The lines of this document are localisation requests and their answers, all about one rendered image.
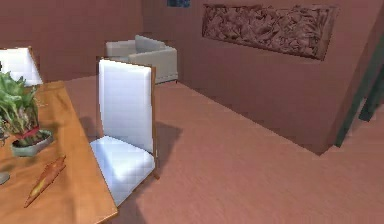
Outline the blue framed picture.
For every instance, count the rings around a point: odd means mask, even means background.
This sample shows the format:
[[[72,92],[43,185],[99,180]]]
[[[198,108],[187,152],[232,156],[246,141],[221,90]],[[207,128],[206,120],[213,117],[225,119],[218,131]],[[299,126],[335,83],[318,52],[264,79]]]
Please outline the blue framed picture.
[[[190,7],[190,0],[167,0],[167,6],[188,8]]]

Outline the wooden dining table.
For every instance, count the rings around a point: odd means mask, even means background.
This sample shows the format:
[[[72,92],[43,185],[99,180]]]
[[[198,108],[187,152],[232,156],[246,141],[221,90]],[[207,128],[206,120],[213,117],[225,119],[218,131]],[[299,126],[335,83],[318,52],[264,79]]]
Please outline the wooden dining table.
[[[100,224],[118,213],[62,81],[37,88],[40,127],[54,141],[34,157],[12,155],[12,137],[0,147],[0,224]],[[25,201],[45,166],[65,156],[65,168],[30,205]]]

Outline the orange flat elongated object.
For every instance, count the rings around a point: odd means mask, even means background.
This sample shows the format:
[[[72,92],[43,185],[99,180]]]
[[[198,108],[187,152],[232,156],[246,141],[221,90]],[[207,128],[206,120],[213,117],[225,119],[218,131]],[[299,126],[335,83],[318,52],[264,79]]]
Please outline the orange flat elongated object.
[[[25,201],[25,208],[27,208],[50,184],[54,182],[56,177],[66,167],[65,158],[66,156],[58,157],[55,161],[45,166]]]

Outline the green house plant in bowl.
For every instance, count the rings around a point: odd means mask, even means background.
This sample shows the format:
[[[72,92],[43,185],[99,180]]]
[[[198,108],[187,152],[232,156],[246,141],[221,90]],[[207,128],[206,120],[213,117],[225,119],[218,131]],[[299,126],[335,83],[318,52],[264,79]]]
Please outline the green house plant in bowl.
[[[33,157],[53,142],[52,132],[40,128],[36,92],[24,77],[14,80],[10,72],[0,72],[0,129],[15,137],[16,157]]]

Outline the white chair with wooden frame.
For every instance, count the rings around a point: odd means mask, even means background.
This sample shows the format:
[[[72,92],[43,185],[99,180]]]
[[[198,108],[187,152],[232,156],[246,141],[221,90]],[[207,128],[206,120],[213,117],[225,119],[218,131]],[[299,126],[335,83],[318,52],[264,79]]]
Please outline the white chair with wooden frame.
[[[0,71],[14,80],[23,78],[27,86],[43,83],[30,47],[0,49]]]
[[[156,170],[154,78],[151,66],[99,61],[103,136],[91,148],[117,206]]]

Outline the brown carved wall relief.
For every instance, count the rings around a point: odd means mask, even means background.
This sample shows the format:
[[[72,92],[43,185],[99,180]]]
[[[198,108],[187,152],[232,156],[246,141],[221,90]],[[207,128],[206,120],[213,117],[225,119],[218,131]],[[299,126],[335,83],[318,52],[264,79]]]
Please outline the brown carved wall relief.
[[[260,4],[206,4],[202,36],[242,46],[316,60],[325,58],[339,8],[295,5],[276,9]]]

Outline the dark green door frame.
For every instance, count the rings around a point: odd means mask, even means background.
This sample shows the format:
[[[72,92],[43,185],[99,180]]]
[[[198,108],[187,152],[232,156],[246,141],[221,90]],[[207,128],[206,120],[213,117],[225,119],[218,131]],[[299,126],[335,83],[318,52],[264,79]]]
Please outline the dark green door frame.
[[[384,33],[369,60],[364,76],[353,97],[350,109],[340,127],[334,145],[341,147],[358,112],[361,101],[368,96],[359,114],[359,119],[369,122],[384,94]]]

